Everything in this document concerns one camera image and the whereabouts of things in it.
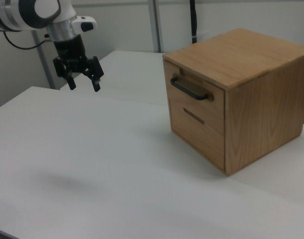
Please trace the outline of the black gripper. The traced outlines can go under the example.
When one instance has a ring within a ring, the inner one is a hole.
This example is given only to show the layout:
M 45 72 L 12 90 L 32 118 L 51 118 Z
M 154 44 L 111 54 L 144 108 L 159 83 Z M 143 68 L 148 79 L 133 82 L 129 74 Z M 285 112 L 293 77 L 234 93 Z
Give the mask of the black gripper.
M 80 35 L 64 41 L 55 41 L 54 46 L 58 56 L 53 59 L 54 67 L 58 77 L 64 78 L 71 90 L 76 88 L 72 73 L 83 73 L 93 85 L 94 91 L 98 92 L 103 69 L 96 56 L 86 57 L 85 47 Z

